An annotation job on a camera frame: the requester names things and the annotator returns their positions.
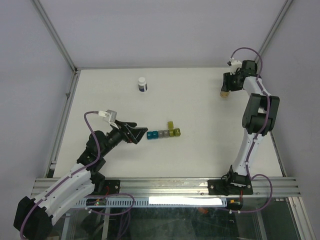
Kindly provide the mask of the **clear jar orange pills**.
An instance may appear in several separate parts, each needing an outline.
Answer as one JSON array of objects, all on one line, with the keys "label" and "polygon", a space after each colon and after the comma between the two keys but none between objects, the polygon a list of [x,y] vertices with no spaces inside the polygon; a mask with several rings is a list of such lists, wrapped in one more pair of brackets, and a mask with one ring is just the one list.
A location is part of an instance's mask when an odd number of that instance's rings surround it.
[{"label": "clear jar orange pills", "polygon": [[229,96],[230,92],[229,91],[221,91],[220,96],[222,98],[227,98]]}]

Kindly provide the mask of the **weekly pill organizer strip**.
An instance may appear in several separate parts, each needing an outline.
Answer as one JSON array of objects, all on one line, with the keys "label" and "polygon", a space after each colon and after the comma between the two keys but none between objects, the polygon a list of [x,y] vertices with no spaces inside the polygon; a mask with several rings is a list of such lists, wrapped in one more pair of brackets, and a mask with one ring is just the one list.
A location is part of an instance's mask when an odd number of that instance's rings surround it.
[{"label": "weekly pill organizer strip", "polygon": [[172,137],[180,137],[180,136],[181,136],[181,129],[175,128],[173,121],[167,122],[167,129],[153,130],[153,131],[148,131],[146,133],[146,138],[148,140],[156,140],[156,139],[172,138]]}]

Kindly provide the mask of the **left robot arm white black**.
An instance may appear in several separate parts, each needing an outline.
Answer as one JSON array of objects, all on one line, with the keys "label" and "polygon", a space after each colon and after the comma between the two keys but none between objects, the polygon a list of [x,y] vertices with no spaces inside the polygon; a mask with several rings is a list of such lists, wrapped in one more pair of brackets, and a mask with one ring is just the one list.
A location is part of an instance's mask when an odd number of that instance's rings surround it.
[{"label": "left robot arm white black", "polygon": [[91,130],[84,152],[67,174],[37,196],[23,197],[17,205],[13,226],[22,240],[44,240],[56,222],[76,202],[105,188],[99,171],[104,157],[119,143],[138,144],[148,131],[135,122],[116,120],[109,133]]}]

